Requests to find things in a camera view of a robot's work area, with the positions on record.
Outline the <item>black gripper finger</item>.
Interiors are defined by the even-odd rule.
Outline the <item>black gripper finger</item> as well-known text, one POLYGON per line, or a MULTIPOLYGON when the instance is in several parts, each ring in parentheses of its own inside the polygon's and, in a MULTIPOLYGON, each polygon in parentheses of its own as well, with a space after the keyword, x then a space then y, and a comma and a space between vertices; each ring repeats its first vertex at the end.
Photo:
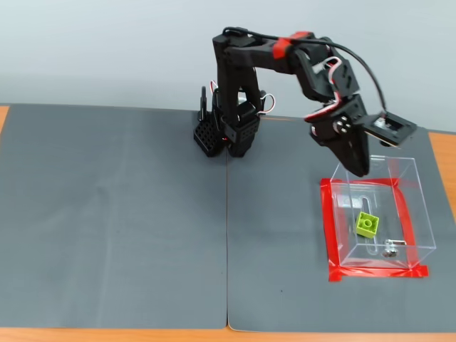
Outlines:
POLYGON ((347 171, 353 171, 353 151, 348 141, 342 139, 324 140, 314 137, 314 140, 322 147, 327 147, 344 166, 347 171))
POLYGON ((341 116, 333 123, 336 133, 334 155, 342 165, 357 177, 369 172, 368 139, 361 125, 351 122, 347 116, 341 116))

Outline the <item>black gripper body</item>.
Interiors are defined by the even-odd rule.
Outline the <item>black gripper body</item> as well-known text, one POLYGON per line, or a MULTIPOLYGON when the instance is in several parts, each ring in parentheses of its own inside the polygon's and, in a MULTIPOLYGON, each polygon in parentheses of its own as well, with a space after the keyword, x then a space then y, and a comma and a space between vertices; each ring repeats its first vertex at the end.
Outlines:
POLYGON ((328 112, 310 115, 304 120, 311 125, 310 135, 324 140, 335 140, 336 133, 333 123, 341 116, 347 116, 352 123, 363 125, 368 118, 368 112, 359 94, 351 96, 349 99, 342 100, 342 103, 328 112))

